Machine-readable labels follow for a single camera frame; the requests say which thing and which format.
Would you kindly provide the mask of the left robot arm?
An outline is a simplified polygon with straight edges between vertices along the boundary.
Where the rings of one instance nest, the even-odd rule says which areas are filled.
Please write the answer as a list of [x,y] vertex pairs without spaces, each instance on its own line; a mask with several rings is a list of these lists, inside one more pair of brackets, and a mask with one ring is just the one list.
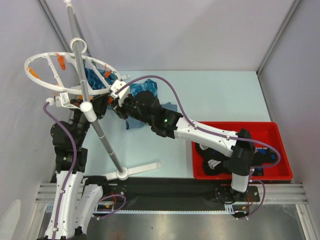
[[84,180],[88,150],[83,142],[90,122],[78,109],[71,123],[59,121],[48,111],[54,99],[49,98],[44,112],[55,122],[50,129],[54,146],[56,191],[53,209],[44,240],[85,240],[90,220],[99,200],[110,195],[105,176],[90,176]]

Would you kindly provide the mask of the white round clip hanger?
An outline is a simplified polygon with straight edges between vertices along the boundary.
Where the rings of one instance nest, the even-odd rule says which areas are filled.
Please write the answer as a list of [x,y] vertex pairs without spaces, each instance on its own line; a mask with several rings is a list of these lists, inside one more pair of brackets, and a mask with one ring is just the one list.
[[[66,70],[61,69],[56,53],[64,56]],[[102,86],[93,87],[93,84],[89,83],[89,80],[86,77],[89,85],[89,94],[92,97],[110,92],[110,88],[113,83],[108,83],[107,78],[104,78],[105,65],[113,71],[109,77],[114,77],[114,80],[123,81],[123,77],[119,71],[106,62],[85,55],[83,63],[84,70],[87,67],[90,71],[93,71],[93,75],[96,76],[102,84]],[[33,77],[27,68],[32,68],[41,79]],[[25,61],[24,71],[31,81],[50,91],[57,93],[67,92],[71,95],[81,95],[77,65],[75,55],[72,50],[70,52],[53,51],[33,55]]]

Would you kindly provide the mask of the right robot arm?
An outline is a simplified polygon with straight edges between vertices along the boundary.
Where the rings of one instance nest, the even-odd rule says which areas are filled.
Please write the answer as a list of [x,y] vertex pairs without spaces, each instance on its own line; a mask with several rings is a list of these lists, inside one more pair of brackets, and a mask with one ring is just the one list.
[[150,91],[133,96],[124,90],[112,91],[108,104],[122,119],[129,117],[150,126],[158,136],[188,140],[217,150],[229,160],[226,168],[231,172],[231,196],[242,201],[249,194],[248,184],[255,153],[250,132],[222,130],[197,121],[161,106],[159,99]]

